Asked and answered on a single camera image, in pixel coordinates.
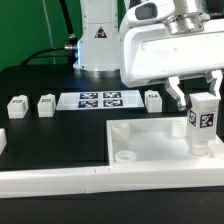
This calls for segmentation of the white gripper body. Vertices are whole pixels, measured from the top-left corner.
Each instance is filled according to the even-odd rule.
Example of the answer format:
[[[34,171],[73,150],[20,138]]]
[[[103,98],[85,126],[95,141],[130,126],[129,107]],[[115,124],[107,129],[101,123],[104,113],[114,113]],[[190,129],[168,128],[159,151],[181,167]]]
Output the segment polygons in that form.
[[[120,75],[127,87],[224,69],[224,19],[204,31],[171,35],[164,24],[135,27],[121,42]]]

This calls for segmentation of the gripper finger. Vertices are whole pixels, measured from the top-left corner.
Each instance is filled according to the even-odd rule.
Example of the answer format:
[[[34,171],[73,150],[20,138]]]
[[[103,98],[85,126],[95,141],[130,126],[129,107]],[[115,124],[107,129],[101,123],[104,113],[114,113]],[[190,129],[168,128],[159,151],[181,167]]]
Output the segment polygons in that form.
[[[177,108],[179,111],[187,109],[187,102],[185,94],[179,88],[180,80],[178,76],[169,77],[165,81],[165,89],[170,96],[176,101]]]
[[[209,84],[209,92],[217,99],[221,99],[220,86],[223,74],[221,70],[210,71],[206,74],[206,82]]]

